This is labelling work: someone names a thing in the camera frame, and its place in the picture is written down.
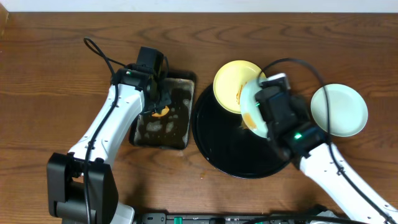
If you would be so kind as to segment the light blue plate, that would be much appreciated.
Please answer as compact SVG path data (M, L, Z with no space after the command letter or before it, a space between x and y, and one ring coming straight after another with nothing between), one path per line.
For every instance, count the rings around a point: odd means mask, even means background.
M284 73L278 73L273 76L286 76ZM240 95L240 111L243 117L243 121L246 126L256 135L262 138L267 138L267 128L265 122L261 118L260 111L256 106L254 94L257 93L260 88L260 82L265 80L266 77L256 78L247 82Z

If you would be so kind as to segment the green orange sponge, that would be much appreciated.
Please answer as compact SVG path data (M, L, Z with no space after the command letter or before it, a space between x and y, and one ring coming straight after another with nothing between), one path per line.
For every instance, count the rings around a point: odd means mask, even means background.
M159 117L165 116L169 111L170 111L169 107L165 106L165 108L163 108L160 112L152 113L152 116L159 118Z

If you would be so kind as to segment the yellow plate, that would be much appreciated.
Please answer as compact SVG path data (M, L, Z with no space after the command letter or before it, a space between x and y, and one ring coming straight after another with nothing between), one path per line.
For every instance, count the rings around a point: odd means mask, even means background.
M217 102L226 110L240 114L240 95L244 85L257 78L261 68L246 60L234 60L224 64L216 73L213 93Z

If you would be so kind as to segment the light green plate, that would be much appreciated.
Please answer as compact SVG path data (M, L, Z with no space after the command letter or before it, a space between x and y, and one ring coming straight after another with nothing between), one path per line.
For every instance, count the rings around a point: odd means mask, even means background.
M368 121L368 107L362 96L342 84L326 86L329 102L325 101L322 88L312 96L310 109L313 119L324 131L327 130L326 107L330 107L330 133L338 137L358 134Z

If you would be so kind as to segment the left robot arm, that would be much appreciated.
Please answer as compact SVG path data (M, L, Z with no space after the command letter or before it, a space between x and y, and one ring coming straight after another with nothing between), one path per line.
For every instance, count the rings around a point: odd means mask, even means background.
M136 63L113 72L107 99L83 137L47 163L49 213L65 223L132 223L135 211L119 201L112 167L132 122L170 104L157 49L141 47Z

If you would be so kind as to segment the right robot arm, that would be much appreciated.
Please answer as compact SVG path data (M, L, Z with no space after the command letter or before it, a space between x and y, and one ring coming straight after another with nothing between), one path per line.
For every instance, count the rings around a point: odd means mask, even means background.
M256 108L267 126L270 147L317 183L354 221L397 223L397 209L347 163L330 136L358 134L368 120L361 95L342 84L318 89L310 108L290 92L285 74L257 81Z

